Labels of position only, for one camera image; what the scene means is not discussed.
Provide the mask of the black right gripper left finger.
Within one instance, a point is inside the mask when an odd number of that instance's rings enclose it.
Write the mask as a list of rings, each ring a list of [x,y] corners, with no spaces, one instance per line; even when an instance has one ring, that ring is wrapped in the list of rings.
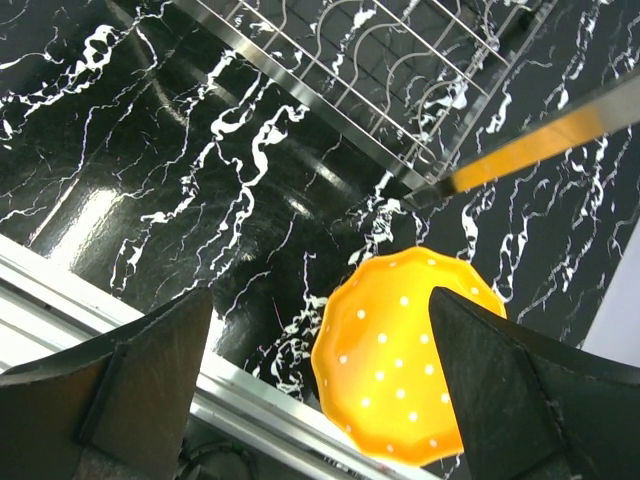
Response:
[[[198,288],[2,373],[2,478],[172,478],[212,309]]]

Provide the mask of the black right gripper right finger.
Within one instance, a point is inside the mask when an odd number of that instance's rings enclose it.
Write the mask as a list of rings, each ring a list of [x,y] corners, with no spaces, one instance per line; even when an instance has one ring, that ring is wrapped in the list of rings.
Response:
[[[429,315],[475,479],[636,479],[639,370],[444,287]]]

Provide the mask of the yellow dotted plate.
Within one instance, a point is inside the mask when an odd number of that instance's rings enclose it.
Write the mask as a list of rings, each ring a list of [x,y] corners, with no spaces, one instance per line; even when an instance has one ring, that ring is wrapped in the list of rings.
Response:
[[[319,401],[365,455],[420,467],[464,451],[429,314],[437,287],[506,315],[471,264],[418,246],[364,261],[329,296],[311,352]]]

